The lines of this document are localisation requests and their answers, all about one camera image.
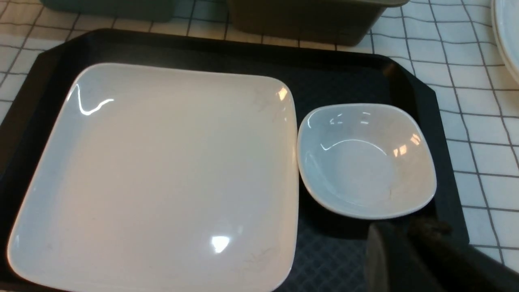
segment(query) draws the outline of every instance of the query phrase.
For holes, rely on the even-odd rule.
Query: plate stack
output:
[[[491,14],[499,53],[519,83],[519,1],[493,0]]]

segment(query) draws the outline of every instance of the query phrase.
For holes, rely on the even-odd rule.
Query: green plastic bin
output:
[[[227,0],[239,30],[354,46],[388,7],[409,0]]]
[[[133,18],[169,21],[173,17],[174,0],[41,0],[50,9]]]

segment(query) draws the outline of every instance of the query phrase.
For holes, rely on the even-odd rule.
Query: black tray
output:
[[[448,222],[468,243],[454,173],[434,91],[391,59],[378,55],[212,41],[159,34],[99,30],[39,55],[0,126],[0,238],[9,233],[60,107],[76,76],[103,62],[265,75],[288,85],[297,119],[329,104],[393,104],[420,125],[429,144],[438,190],[412,216]],[[333,214],[301,182],[297,248],[292,271],[278,291],[364,291],[368,220]],[[406,225],[409,216],[391,220]],[[17,277],[6,253],[0,289],[51,291]]]

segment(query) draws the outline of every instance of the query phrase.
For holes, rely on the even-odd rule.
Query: white tablecloth with grid lines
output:
[[[386,55],[436,91],[470,243],[519,271],[519,85],[499,56],[490,1],[412,0],[345,47],[242,33],[225,0],[178,0],[168,23],[0,0],[0,122],[40,52],[100,28]]]

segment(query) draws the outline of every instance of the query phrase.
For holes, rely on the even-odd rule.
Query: white bowl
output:
[[[361,219],[415,212],[436,192],[429,148],[416,122],[384,104],[339,104],[309,113],[299,129],[299,170],[322,206]]]
[[[63,104],[8,259],[61,290],[274,290],[297,233],[297,123],[279,80],[92,66]]]

